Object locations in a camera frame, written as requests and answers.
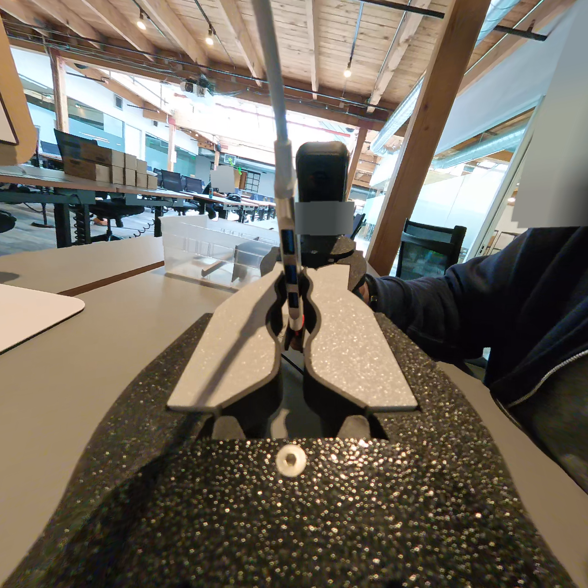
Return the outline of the clear plastic organizer box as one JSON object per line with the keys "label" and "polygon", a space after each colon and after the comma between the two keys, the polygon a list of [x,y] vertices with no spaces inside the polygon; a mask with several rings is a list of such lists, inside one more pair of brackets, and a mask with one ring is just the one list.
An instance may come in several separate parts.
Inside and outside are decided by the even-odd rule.
{"label": "clear plastic organizer box", "polygon": [[[237,291],[258,280],[263,258],[279,247],[277,231],[206,215],[163,217],[160,220],[165,270],[169,275]],[[201,270],[216,260],[230,266],[201,277]]]}

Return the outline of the wood top office desk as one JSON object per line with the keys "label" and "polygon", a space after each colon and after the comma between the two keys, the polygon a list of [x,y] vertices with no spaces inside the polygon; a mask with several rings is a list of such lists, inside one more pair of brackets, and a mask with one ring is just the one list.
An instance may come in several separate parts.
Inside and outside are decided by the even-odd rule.
{"label": "wood top office desk", "polygon": [[269,220],[276,218],[276,203],[270,201],[255,201],[248,198],[241,198],[239,201],[226,198],[223,196],[216,197],[214,195],[191,194],[185,196],[186,200],[191,199],[194,202],[202,203],[202,208],[205,205],[222,205],[224,210],[229,208],[236,208],[239,215],[239,222],[244,223],[246,215],[252,217],[254,220]]}

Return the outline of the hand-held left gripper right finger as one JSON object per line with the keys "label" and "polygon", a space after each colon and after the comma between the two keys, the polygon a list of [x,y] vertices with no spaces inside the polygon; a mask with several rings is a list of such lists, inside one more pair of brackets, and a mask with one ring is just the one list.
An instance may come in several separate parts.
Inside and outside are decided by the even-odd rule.
{"label": "hand-held left gripper right finger", "polygon": [[321,435],[336,437],[348,417],[368,435],[375,416],[417,410],[417,400],[375,314],[354,293],[306,295],[315,312],[305,334],[303,384],[308,407],[320,418]]}

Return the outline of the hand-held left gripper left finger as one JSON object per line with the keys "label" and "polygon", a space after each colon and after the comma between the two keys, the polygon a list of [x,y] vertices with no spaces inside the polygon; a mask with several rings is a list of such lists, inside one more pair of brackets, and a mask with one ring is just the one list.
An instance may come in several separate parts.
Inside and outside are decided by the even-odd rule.
{"label": "hand-held left gripper left finger", "polygon": [[282,290],[282,271],[271,271],[217,307],[168,409],[231,416],[247,437],[269,437],[283,397]]}

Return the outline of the black monitor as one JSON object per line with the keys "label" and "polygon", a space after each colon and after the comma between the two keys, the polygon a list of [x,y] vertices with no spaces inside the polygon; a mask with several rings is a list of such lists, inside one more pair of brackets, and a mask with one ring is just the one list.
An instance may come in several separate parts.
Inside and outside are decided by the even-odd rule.
{"label": "black monitor", "polygon": [[54,129],[57,146],[62,158],[83,159],[86,148],[98,146],[96,140],[85,139]]}

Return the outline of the white document stand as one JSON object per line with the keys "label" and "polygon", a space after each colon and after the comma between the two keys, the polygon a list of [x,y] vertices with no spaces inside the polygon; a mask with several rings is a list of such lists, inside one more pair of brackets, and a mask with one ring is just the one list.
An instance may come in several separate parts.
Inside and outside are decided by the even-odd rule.
{"label": "white document stand", "polygon": [[[1,143],[1,166],[24,164],[35,151],[37,134],[3,25],[1,25],[1,97],[8,108],[19,139],[19,144],[16,146]],[[1,352],[12,349],[68,320],[81,313],[84,308],[84,301],[78,298],[2,284]]]}

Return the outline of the white glass partition frame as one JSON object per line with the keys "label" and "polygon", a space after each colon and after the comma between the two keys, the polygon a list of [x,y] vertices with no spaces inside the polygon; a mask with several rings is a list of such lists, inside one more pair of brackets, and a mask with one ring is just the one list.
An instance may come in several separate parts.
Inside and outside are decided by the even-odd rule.
{"label": "white glass partition frame", "polygon": [[523,138],[519,143],[516,151],[514,152],[513,157],[511,158],[511,161],[504,175],[502,183],[500,184],[496,192],[495,198],[488,210],[486,218],[483,224],[481,225],[481,230],[476,239],[474,240],[472,247],[468,251],[465,261],[469,261],[472,258],[484,254],[486,246],[489,243],[490,237],[492,237],[496,225],[502,218],[503,211],[507,205],[507,200],[513,194],[516,184],[520,179],[520,175],[522,173],[522,166],[525,161],[527,150],[532,141],[534,129],[537,122],[537,117],[539,116],[544,100],[545,96],[543,95],[539,103],[534,108],[533,114],[530,117],[530,120],[526,126]]}

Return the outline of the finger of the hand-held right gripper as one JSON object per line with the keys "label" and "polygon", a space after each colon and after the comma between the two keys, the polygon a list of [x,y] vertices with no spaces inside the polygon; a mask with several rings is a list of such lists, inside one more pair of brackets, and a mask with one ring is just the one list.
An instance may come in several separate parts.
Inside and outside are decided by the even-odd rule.
{"label": "finger of the hand-held right gripper", "polygon": [[340,295],[349,290],[348,265],[327,265],[317,269],[317,294]]}

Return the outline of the printed instruction sheet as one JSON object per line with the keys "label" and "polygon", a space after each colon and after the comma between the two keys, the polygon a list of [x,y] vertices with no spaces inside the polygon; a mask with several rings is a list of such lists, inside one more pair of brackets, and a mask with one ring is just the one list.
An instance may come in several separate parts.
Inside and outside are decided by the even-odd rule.
{"label": "printed instruction sheet", "polygon": [[19,144],[17,133],[3,97],[1,97],[1,143],[11,146]]}

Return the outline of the long wood top desk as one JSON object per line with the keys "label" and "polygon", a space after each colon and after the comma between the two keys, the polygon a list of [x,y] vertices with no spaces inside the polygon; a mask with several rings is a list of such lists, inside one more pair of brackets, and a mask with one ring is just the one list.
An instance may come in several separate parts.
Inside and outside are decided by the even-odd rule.
{"label": "long wood top desk", "polygon": [[89,206],[95,204],[99,195],[123,199],[126,206],[156,208],[183,206],[185,200],[196,197],[186,192],[149,190],[80,179],[62,171],[28,165],[2,166],[1,186],[5,185],[25,186],[36,191],[1,189],[2,203],[53,204],[58,248],[91,243]]}

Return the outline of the row of cardboard boxes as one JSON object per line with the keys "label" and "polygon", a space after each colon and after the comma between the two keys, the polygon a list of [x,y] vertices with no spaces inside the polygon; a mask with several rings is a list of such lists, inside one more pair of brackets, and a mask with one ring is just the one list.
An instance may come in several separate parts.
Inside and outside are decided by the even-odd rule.
{"label": "row of cardboard boxes", "polygon": [[158,188],[156,173],[148,171],[145,161],[134,155],[103,146],[84,150],[83,159],[62,158],[66,174],[96,182],[143,189]]}

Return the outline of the silver air duct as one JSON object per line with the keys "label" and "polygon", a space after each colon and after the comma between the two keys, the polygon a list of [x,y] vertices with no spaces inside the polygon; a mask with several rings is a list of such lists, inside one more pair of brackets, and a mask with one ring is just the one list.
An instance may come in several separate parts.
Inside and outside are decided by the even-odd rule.
{"label": "silver air duct", "polygon": [[445,169],[490,156],[500,151],[514,152],[525,136],[526,126],[526,124],[521,124],[494,137],[469,145],[454,154],[433,159],[431,166],[433,169]]}

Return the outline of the silver usb hub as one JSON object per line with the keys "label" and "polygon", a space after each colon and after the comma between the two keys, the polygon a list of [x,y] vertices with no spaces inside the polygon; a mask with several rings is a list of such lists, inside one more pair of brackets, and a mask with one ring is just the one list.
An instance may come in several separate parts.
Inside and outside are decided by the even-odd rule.
{"label": "silver usb hub", "polygon": [[281,240],[281,257],[288,298],[289,324],[285,349],[298,341],[304,326],[303,301],[300,294],[301,273],[299,241],[295,231],[295,178],[292,164],[292,144],[288,138],[285,92],[281,62],[270,1],[253,1],[254,15],[261,40],[270,99],[275,115],[275,203]]}

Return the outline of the wooden post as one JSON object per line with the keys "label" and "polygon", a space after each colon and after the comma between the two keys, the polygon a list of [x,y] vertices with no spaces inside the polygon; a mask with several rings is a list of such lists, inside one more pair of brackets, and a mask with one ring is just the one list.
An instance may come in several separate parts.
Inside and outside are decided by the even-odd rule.
{"label": "wooden post", "polygon": [[379,275],[390,273],[489,4],[452,1],[443,20],[366,254]]}

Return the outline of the person's torso in zip jacket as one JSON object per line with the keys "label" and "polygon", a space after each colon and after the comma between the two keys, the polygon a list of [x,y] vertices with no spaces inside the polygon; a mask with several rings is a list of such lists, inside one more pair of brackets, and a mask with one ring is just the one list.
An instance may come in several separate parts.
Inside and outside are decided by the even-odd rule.
{"label": "person's torso in zip jacket", "polygon": [[587,491],[587,228],[530,229],[479,270],[490,388]]}

